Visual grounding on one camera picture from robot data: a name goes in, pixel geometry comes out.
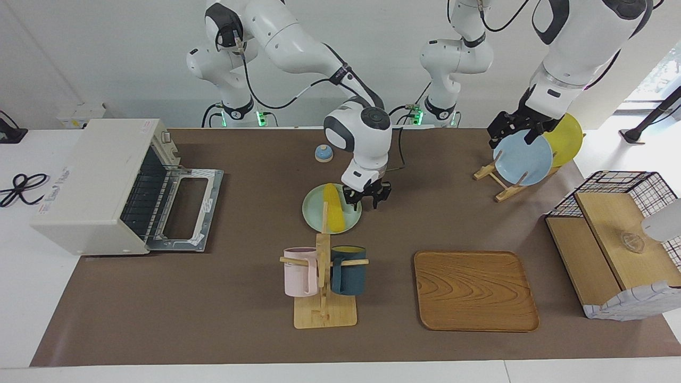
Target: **dark teal mug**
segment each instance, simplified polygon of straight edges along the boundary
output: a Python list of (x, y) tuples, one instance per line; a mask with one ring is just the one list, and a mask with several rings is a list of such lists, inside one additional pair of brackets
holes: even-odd
[(340, 295), (360, 295), (364, 292), (366, 265), (341, 266), (344, 260), (366, 259), (366, 249), (359, 246), (335, 246), (331, 248), (331, 291)]

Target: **brown table mat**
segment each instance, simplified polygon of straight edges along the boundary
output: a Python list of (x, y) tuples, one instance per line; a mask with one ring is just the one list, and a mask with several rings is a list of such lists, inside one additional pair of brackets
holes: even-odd
[[(371, 264), (354, 327), (296, 330), (283, 293), (282, 250), (315, 243), (300, 207), (337, 182), (350, 155), (314, 160), (321, 131), (176, 130), (182, 163), (226, 173), (202, 254), (81, 258), (32, 366), (319, 363), (614, 358), (681, 355), (662, 316), (589, 320), (541, 215), (583, 178), (574, 164), (510, 200), (474, 181), (491, 150), (482, 129), (406, 131), (409, 166), (390, 199), (335, 245), (366, 247)], [(398, 156), (391, 158), (398, 163)], [(419, 322), (419, 250), (506, 250), (524, 265), (541, 325), (527, 334), (443, 333)]]
[(508, 251), (419, 251), (419, 314), (435, 331), (529, 333), (539, 327), (532, 290)]

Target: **window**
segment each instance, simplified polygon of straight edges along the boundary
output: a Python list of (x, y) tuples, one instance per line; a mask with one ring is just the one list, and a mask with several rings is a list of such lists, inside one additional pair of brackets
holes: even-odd
[(638, 88), (624, 100), (620, 109), (653, 109), (656, 107), (656, 102), (665, 99), (673, 90), (672, 87), (675, 89), (680, 81), (681, 42), (678, 42)]

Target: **blue plate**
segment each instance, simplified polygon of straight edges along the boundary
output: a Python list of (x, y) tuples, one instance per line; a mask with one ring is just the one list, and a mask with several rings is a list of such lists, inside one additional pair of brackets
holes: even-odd
[(522, 175), (527, 172), (520, 186), (534, 185), (543, 180), (553, 164), (553, 150), (544, 138), (539, 136), (532, 143), (525, 143), (527, 131), (512, 134), (499, 143), (494, 150), (492, 158), (496, 158), (499, 152), (501, 156), (496, 162), (496, 169), (506, 181), (516, 184)]

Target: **wall outlet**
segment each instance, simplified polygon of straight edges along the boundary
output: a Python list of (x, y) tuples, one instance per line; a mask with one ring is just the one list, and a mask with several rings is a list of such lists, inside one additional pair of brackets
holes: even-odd
[(104, 105), (79, 105), (75, 108), (63, 108), (57, 115), (61, 126), (65, 129), (83, 129), (91, 119), (110, 119), (111, 113)]

